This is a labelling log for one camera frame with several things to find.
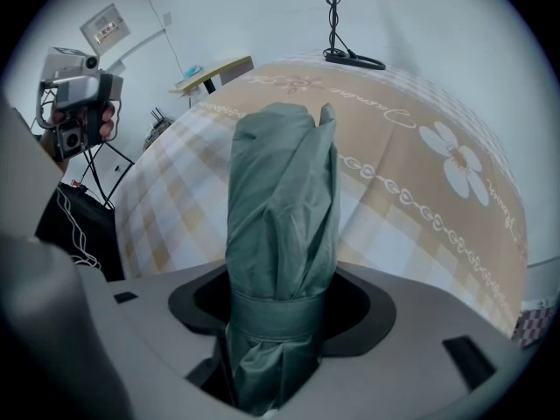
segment checkered tablecloth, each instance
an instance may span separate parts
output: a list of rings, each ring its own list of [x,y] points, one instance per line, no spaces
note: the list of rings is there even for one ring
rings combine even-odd
[[[235,124],[272,102],[337,115],[339,259],[450,292],[513,333],[525,220],[495,134],[426,80],[294,55],[243,75],[181,116],[122,181],[115,222],[127,278],[224,257]]]

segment small table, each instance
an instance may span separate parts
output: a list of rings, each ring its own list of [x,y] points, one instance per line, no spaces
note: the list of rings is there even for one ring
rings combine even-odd
[[[216,74],[220,75],[221,84],[223,85],[252,69],[253,60],[250,56],[221,60],[211,66],[203,68],[200,72],[184,80],[178,87],[171,89],[169,92],[172,94],[181,94],[181,96],[183,96],[187,95],[200,84],[204,84],[208,93],[211,94],[216,90],[216,87],[212,83],[212,77]]]

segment desk lamp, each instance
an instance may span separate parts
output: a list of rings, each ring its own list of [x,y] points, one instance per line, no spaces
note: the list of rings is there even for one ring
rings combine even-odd
[[[325,60],[327,62],[335,62],[337,64],[344,64],[347,66],[361,67],[361,68],[372,68],[374,70],[385,70],[385,64],[379,60],[370,59],[365,56],[360,56],[354,53],[340,36],[336,33],[336,25],[339,22],[339,15],[336,11],[337,4],[340,0],[326,0],[326,2],[331,6],[329,10],[329,24],[331,26],[331,34],[329,35],[329,42],[331,44],[330,48],[323,51]],[[335,38],[338,38],[342,45],[346,48],[347,52],[334,47]]]

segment white flower print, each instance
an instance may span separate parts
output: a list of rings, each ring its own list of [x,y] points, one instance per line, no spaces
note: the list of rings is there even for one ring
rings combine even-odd
[[[479,176],[482,165],[473,150],[461,145],[452,130],[441,122],[434,122],[437,132],[421,126],[420,136],[430,148],[447,159],[444,161],[444,173],[451,187],[461,198],[468,198],[469,186],[480,201],[487,206],[488,191]]]

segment green fabric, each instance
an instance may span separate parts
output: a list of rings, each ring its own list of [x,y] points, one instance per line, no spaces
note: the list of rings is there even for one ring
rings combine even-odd
[[[324,292],[340,221],[335,119],[276,103],[243,117],[232,144],[227,346],[239,408],[285,403],[319,365]]]

